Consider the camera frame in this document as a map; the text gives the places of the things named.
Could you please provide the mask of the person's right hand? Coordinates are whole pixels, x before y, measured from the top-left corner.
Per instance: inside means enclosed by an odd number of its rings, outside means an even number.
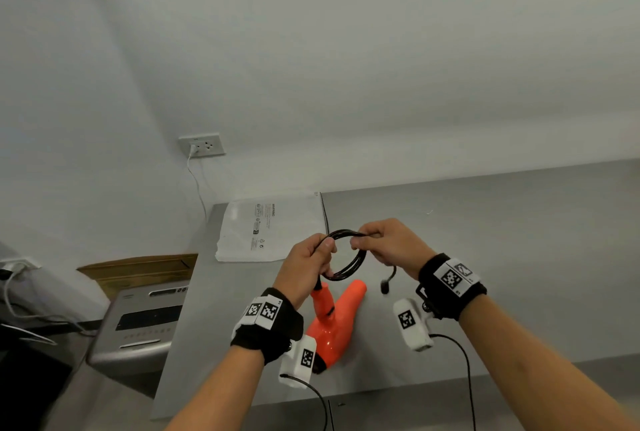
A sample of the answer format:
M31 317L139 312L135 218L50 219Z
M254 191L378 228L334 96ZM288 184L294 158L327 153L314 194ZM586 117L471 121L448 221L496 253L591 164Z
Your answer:
M437 252L428 246L410 228L396 218L387 218L364 224L360 236L370 237L370 252L386 266L402 268L415 281L422 268Z

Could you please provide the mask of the person's left hand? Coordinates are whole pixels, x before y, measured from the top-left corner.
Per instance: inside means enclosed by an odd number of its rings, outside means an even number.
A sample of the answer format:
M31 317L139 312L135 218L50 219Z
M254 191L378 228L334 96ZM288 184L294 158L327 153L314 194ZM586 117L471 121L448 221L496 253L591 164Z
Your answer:
M272 287L298 311L314 290L319 276L333 276L332 259L314 259L313 253L325 234L316 233L295 244L276 276Z

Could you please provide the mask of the person's left forearm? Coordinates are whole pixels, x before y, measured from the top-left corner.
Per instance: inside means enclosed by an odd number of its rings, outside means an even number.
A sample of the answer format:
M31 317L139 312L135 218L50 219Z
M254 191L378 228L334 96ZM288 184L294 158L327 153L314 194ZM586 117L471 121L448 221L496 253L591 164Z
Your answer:
M231 346L164 431L240 431L264 367L260 350Z

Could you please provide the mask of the person's right forearm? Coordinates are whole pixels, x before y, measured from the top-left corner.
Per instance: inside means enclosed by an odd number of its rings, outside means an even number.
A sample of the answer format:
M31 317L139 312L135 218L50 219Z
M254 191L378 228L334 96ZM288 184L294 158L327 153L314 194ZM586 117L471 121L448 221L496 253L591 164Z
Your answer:
M640 431L613 397L487 295L458 322L525 431Z

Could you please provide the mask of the white plastic bag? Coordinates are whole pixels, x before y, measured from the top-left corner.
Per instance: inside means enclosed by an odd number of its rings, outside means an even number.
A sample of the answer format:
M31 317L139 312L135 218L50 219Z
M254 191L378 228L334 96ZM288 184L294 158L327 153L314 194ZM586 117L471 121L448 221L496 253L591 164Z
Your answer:
M223 263L283 260L296 243L328 233L320 192L232 201L222 219L215 257Z

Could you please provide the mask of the orange hair dryer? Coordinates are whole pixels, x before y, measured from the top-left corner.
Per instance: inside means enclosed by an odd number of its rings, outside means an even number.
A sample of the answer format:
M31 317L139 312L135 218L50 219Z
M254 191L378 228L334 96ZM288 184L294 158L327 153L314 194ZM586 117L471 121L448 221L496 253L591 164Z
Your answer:
M313 374L319 375L329 369L347 351L356 314L366 292L366 284L355 280L334 301L328 285L317 280L310 294L316 318L306 331L306 335L316 340Z

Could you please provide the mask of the black left wristband with markers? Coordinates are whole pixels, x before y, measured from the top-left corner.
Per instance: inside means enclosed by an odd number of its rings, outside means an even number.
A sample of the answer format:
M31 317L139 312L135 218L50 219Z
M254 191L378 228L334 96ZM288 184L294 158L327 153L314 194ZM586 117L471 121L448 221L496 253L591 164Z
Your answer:
M276 361L290 350L292 341L300 341L303 316L276 288L267 288L254 298L234 326L231 346L259 350L264 363Z

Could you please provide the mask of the black wristband with markers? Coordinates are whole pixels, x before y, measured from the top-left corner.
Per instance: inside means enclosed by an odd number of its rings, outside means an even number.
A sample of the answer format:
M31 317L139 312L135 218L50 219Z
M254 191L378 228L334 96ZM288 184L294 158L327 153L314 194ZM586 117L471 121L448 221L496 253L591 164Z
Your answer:
M300 341L303 316L276 288L267 288L254 298L234 326L231 346L259 350L264 363L276 361L290 350L292 341Z
M418 282L415 293L422 301L422 309L438 320L458 321L476 297L487 294L477 273L443 252L424 264Z

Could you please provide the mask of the black right wristband with markers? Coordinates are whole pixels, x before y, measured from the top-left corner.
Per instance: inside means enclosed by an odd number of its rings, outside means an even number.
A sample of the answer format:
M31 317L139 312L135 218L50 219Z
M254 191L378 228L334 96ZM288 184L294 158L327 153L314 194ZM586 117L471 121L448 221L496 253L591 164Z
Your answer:
M438 320L458 321L476 297L487 294L477 273L443 252L424 264L418 282L415 293L422 301L422 309Z

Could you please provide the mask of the brown cardboard box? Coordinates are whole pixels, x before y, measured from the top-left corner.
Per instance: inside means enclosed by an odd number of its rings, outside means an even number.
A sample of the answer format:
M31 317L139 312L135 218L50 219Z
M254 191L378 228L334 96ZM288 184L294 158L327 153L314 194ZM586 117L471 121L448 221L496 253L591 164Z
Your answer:
M190 280L198 254L142 256L79 267L77 272L95 281L109 301L122 290Z

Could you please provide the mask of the grey paper shredder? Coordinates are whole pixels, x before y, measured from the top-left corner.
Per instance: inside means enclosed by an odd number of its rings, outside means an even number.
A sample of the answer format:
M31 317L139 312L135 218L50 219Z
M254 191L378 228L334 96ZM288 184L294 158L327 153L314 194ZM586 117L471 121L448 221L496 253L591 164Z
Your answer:
M161 373L188 289L183 279L120 291L92 342L88 365L113 379Z

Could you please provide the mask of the white power strip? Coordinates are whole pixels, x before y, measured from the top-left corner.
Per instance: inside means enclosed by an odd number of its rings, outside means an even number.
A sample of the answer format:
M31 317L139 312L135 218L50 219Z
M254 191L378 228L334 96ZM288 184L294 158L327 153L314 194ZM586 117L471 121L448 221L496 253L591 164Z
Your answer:
M21 272L38 270L39 268L42 268L42 265L32 257L0 259L0 281L8 281Z

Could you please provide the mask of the white wall outlet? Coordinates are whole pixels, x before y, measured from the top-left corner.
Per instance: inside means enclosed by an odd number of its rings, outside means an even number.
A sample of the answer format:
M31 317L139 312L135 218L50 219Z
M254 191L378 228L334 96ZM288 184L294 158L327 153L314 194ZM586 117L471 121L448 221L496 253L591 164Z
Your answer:
M221 157L227 153L219 133L181 136L177 141L180 150L188 158Z

